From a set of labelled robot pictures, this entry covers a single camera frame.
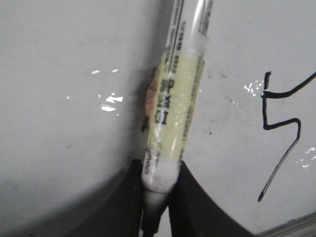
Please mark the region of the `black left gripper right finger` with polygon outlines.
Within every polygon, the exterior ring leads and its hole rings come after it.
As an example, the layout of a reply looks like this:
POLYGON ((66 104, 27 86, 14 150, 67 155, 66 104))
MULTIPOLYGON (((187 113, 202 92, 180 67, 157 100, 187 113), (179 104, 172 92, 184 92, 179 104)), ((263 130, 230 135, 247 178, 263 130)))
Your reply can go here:
POLYGON ((199 185, 184 162, 169 198, 173 237, 253 237, 199 185))

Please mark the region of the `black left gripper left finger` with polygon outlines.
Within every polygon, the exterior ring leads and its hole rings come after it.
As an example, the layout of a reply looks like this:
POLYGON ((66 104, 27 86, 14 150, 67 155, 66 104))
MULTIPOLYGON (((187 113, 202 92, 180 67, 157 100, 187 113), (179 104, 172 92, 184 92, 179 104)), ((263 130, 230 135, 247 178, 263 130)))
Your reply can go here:
POLYGON ((137 237, 142 213, 142 164, 134 159, 107 200, 65 237, 137 237))

